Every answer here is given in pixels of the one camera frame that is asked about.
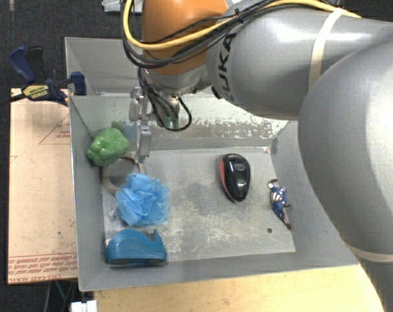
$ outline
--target black mouse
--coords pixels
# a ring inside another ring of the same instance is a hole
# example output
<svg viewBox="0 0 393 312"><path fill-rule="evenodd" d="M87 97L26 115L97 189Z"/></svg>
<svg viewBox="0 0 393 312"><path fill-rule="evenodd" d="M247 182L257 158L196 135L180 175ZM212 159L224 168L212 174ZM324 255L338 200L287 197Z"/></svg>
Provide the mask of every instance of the black mouse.
<svg viewBox="0 0 393 312"><path fill-rule="evenodd" d="M250 164L237 153L224 155L219 164L224 191L233 202L242 202L249 193Z"/></svg>

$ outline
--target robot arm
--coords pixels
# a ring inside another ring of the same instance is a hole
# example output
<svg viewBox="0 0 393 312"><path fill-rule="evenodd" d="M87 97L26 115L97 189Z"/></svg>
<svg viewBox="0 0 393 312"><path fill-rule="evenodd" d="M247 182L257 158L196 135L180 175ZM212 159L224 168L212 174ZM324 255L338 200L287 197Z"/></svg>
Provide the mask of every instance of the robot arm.
<svg viewBox="0 0 393 312"><path fill-rule="evenodd" d="M186 128L181 96L208 85L257 116L297 120L310 184L391 309L393 23L323 0L144 0L139 41L132 2L124 48L158 124Z"/></svg>

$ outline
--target wooden board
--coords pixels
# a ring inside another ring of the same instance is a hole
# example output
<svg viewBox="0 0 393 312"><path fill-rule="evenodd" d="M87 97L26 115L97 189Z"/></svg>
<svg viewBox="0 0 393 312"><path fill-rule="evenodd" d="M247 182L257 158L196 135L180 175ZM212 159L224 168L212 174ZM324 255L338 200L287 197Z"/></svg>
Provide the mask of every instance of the wooden board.
<svg viewBox="0 0 393 312"><path fill-rule="evenodd" d="M8 283L77 277L69 108L10 105Z"/></svg>

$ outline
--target black cable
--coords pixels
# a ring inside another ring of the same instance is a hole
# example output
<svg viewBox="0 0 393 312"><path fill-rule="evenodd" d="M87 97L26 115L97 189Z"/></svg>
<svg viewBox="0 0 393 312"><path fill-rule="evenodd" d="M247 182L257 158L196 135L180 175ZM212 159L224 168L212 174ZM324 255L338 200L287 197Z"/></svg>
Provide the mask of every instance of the black cable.
<svg viewBox="0 0 393 312"><path fill-rule="evenodd" d="M185 103L182 101L182 98L181 98L181 97L179 97L178 100L179 100L179 102L181 103L182 107L185 109L186 113L188 114L188 122L187 122L187 124L186 124L185 126L183 126L183 127L181 127L181 128L177 128L177 129L165 127L165 129L166 129L167 131L170 131L170 132L181 132L181 131L185 131L185 130L192 124L192 114L191 114L191 111L188 109L188 107L187 107L187 106L185 105Z"/></svg>
<svg viewBox="0 0 393 312"><path fill-rule="evenodd" d="M25 96L23 94L18 94L16 96L9 97L7 99L3 99L2 101L0 101L0 107L2 107L3 105L7 105L9 103L13 103L14 101L19 101L23 98L25 98Z"/></svg>
<svg viewBox="0 0 393 312"><path fill-rule="evenodd" d="M152 87L143 79L141 70L139 70L138 76L139 76L140 85L142 86L143 90L146 92L146 95L148 96L148 98L150 100L154 114L155 114L156 119L159 122L159 124L162 127L164 127L167 131L180 132L180 131L184 131L185 129L187 129L192 123L192 114L191 114L191 111L185 105L185 103L182 101L182 98L179 97L178 100L179 100L180 104L182 105L182 107L185 109L186 113L188 114L187 124L181 128L178 128L178 129L166 127L162 118L157 113L157 107L155 106L155 103L159 104L159 106L165 111L166 116L168 116L169 118L171 118L169 109L172 112L175 112L175 118L178 117L178 115L176 114L176 109L174 108L174 106L172 104L169 103L169 101L166 98L164 98L163 96L161 96L160 94L158 94L157 92L154 92L152 90Z"/></svg>
<svg viewBox="0 0 393 312"><path fill-rule="evenodd" d="M178 61L178 60L188 56L189 54L197 51L201 47L204 47L211 40L214 40L214 39L222 36L223 33L225 33L226 31L230 31L230 28L233 28L236 25L239 25L241 23L241 20L246 21L246 19L249 16L252 16L253 14L257 13L257 11L259 9L261 9L261 8L267 6L268 4L271 4L275 1L279 1L279 0L260 1L257 4L242 10L241 12L239 12L239 18L234 18L234 19L230 19L230 21L226 21L223 25L221 25L219 28L215 29L211 33L199 38L198 40L195 40L193 44L188 45L185 48L183 48L182 50L179 50L178 52L176 52L171 58L156 59L155 60L155 59L146 58L143 55L138 54L128 44L128 41L127 41L124 33L123 33L123 47L125 49L126 55L130 59L130 61L132 61L132 63L136 64L137 66L139 66L141 68L153 69L153 68L164 67L167 64L170 64L174 61ZM318 1L328 4L328 2L326 0L318 0ZM271 11L272 11L272 8L268 8L268 9L263 10L262 12L271 12Z"/></svg>

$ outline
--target toy figure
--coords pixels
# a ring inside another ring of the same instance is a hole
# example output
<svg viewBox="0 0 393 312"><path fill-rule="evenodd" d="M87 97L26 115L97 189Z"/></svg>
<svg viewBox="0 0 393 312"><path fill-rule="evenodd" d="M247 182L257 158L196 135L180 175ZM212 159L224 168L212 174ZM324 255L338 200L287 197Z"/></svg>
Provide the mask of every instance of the toy figure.
<svg viewBox="0 0 393 312"><path fill-rule="evenodd" d="M284 211L284 208L290 207L291 205L288 205L286 203L286 187L277 187L275 183L277 182L277 179L272 179L270 182L267 184L267 186L270 188L270 203L272 205L272 209L275 212L275 214L286 224L286 226L291 229L291 225L286 218L286 213Z"/></svg>

